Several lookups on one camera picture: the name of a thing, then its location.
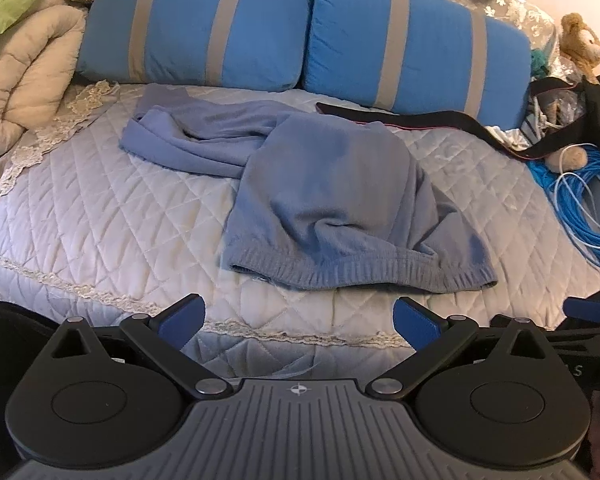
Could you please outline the blue-grey sweatpants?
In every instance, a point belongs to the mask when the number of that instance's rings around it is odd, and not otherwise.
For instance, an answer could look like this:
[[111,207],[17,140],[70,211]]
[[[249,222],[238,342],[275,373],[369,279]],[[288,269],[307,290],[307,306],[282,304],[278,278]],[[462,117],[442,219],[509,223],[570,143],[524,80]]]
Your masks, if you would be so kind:
[[304,290],[461,292],[498,279],[477,231],[379,122],[271,100],[216,104],[152,84],[120,145],[159,166],[238,181],[227,269]]

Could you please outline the quilted white bedspread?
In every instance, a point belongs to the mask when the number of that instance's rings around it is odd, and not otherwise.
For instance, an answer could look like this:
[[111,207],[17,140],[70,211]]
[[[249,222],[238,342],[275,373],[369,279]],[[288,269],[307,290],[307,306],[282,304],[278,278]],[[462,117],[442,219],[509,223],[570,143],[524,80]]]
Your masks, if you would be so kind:
[[[96,120],[23,171],[0,198],[0,299],[96,325],[155,314],[196,292],[204,328],[185,350],[216,374],[367,380],[407,356],[392,327],[390,288],[294,292],[220,266],[237,184],[162,169],[122,152],[142,94],[124,86]],[[404,132],[434,184],[466,212],[492,252],[498,282],[434,295],[440,314],[480,323],[516,314],[546,326],[562,302],[600,289],[531,172],[469,134]]]

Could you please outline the beige plush toy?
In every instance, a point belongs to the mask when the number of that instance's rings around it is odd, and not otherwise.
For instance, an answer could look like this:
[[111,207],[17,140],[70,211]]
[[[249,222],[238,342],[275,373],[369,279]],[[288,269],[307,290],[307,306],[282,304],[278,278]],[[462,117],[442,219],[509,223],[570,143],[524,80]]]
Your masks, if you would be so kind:
[[544,159],[545,166],[553,174],[578,171],[588,163],[588,153],[579,144],[571,144]]

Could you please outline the white striped cloth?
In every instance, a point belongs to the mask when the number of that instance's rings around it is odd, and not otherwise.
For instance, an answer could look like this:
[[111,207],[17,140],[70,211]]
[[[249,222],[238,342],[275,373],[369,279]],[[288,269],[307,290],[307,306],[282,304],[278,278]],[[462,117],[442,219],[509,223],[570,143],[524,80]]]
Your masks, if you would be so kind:
[[513,151],[524,151],[530,148],[530,141],[524,136],[520,129],[503,130],[499,126],[487,126],[486,131],[495,140]]

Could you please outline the black bag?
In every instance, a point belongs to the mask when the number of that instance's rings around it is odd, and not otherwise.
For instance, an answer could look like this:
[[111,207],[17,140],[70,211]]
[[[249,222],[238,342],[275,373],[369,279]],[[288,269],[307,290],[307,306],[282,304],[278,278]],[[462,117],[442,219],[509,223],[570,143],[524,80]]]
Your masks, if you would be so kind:
[[556,96],[558,91],[565,91],[582,102],[584,112],[528,148],[526,156],[530,159],[543,158],[578,143],[591,143],[600,150],[600,84],[591,84],[585,78],[578,84],[568,84],[561,79],[547,77],[532,81],[528,96]]

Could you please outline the teal yarn item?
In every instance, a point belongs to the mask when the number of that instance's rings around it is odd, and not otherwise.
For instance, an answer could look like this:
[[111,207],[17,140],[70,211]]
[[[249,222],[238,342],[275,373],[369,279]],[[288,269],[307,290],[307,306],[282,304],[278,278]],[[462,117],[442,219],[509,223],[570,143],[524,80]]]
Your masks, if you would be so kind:
[[548,55],[542,49],[531,50],[531,78],[542,79],[550,76]]

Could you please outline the brown teddy bear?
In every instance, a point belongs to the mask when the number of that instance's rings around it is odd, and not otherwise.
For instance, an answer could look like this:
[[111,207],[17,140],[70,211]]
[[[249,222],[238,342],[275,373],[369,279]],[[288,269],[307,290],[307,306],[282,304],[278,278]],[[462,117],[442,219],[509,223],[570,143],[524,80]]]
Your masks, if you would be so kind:
[[600,65],[600,40],[579,13],[565,14],[560,20],[559,47],[591,84],[598,84],[594,70]]

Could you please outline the beige folded comforter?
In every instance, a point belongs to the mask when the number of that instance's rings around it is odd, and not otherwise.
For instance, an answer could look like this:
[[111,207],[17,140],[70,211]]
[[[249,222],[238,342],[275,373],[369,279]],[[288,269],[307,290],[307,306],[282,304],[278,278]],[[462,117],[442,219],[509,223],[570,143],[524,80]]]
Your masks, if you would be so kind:
[[0,35],[0,156],[55,116],[76,69],[86,10],[35,0]]

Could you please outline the right blue striped pillow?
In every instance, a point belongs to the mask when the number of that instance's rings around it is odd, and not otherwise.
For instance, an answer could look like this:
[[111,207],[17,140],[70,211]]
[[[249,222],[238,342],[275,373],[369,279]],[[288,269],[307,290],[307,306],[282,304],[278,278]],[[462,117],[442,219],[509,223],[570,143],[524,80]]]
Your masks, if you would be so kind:
[[314,0],[302,84],[396,114],[456,110],[511,129],[530,70],[523,32],[450,0]]

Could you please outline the blue striped pillow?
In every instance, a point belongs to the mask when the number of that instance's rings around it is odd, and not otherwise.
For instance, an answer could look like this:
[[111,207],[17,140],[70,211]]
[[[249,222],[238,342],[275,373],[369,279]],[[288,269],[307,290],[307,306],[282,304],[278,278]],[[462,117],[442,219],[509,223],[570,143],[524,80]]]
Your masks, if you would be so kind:
[[313,0],[94,0],[76,70],[122,84],[284,91],[297,84]]
[[314,0],[302,84],[396,114],[456,110],[511,129],[530,70],[523,32],[450,0]]

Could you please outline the left blue striped pillow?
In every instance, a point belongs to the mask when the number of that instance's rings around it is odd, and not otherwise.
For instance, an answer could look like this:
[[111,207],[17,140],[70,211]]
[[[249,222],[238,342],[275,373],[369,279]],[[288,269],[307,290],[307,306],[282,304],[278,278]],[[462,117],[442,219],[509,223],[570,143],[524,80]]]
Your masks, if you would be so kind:
[[76,70],[122,84],[284,91],[297,84],[313,0],[94,0]]

